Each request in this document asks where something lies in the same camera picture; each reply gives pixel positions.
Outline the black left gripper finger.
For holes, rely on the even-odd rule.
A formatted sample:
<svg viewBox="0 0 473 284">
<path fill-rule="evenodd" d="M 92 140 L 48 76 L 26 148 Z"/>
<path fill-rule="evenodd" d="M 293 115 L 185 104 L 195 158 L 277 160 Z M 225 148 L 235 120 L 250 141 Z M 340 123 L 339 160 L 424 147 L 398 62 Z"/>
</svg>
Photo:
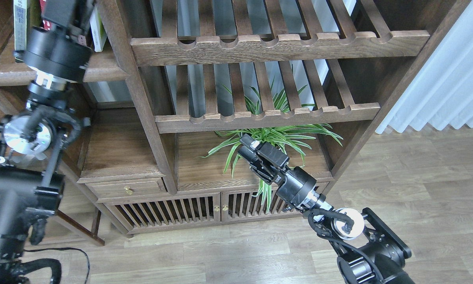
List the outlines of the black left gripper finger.
<svg viewBox="0 0 473 284">
<path fill-rule="evenodd" d="M 94 0 L 47 0 L 44 17 L 52 22 L 52 29 L 42 30 L 42 37 L 53 40 L 60 35 L 86 40 L 94 6 Z"/>
</svg>

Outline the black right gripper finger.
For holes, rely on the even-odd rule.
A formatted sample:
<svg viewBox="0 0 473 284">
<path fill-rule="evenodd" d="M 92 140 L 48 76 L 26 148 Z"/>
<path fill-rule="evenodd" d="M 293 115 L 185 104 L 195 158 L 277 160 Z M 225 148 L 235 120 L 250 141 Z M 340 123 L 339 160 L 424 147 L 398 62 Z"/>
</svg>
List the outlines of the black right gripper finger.
<svg viewBox="0 0 473 284">
<path fill-rule="evenodd" d="M 244 158 L 253 173 L 255 173 L 264 182 L 273 182 L 273 175 L 269 173 L 263 161 L 259 159 L 259 156 L 251 151 L 248 147 L 242 146 L 238 150 L 238 154 Z"/>
<path fill-rule="evenodd" d="M 246 146 L 256 153 L 268 170 L 283 170 L 288 167 L 289 157 L 272 144 L 254 140 L 248 134 L 244 134 L 240 142 L 242 146 Z"/>
</svg>

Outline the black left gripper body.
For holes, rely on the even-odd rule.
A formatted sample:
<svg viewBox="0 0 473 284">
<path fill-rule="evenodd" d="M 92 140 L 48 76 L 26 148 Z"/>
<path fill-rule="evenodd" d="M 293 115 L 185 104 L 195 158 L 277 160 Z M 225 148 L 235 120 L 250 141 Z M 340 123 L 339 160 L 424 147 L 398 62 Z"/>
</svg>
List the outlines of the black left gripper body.
<svg viewBox="0 0 473 284">
<path fill-rule="evenodd" d="M 32 69 L 83 82 L 92 49 L 67 38 L 64 30 L 45 30 L 34 26 L 29 32 L 24 63 Z"/>
</svg>

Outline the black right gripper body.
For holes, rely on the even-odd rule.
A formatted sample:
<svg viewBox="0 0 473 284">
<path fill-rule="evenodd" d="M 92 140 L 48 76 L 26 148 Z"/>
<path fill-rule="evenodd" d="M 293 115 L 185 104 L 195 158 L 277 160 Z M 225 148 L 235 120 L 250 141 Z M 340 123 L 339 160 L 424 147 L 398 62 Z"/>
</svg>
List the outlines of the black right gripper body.
<svg viewBox="0 0 473 284">
<path fill-rule="evenodd" d="M 317 180 L 300 167 L 290 169 L 286 163 L 275 163 L 269 160 L 249 162 L 251 170 L 267 184 L 278 185 L 277 195 L 287 204 L 296 209 L 317 208 L 318 193 L 316 193 Z"/>
</svg>

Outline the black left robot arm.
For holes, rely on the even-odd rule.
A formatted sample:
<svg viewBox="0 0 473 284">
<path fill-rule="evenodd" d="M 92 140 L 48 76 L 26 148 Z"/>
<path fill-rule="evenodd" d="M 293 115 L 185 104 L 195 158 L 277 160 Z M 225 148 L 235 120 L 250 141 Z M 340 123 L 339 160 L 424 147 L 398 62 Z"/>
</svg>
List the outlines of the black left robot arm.
<svg viewBox="0 0 473 284">
<path fill-rule="evenodd" d="M 61 262 L 22 262 L 27 240 L 38 245 L 49 217 L 58 214 L 64 176 L 62 153 L 90 125 L 68 106 L 69 84 L 83 81 L 92 49 L 79 42 L 90 30 L 92 0 L 49 0 L 41 17 L 52 24 L 29 32 L 21 60 L 36 72 L 25 110 L 0 121 L 0 284 L 28 284 L 27 274 L 50 268 L 51 284 L 62 278 Z"/>
</svg>

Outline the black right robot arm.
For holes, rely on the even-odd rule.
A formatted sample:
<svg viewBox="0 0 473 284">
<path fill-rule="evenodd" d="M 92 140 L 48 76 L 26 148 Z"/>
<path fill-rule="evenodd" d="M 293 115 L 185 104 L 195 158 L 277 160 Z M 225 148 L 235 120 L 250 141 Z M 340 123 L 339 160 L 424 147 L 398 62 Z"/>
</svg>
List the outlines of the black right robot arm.
<svg viewBox="0 0 473 284">
<path fill-rule="evenodd" d="M 347 284 L 413 283 L 404 271 L 405 260 L 412 256 L 410 248 L 373 210 L 335 209 L 317 192 L 310 174 L 288 166 L 289 157 L 281 150 L 247 134 L 240 141 L 238 153 L 251 171 L 265 183 L 275 183 L 286 210 L 301 212 L 317 236 L 331 244 Z"/>
</svg>

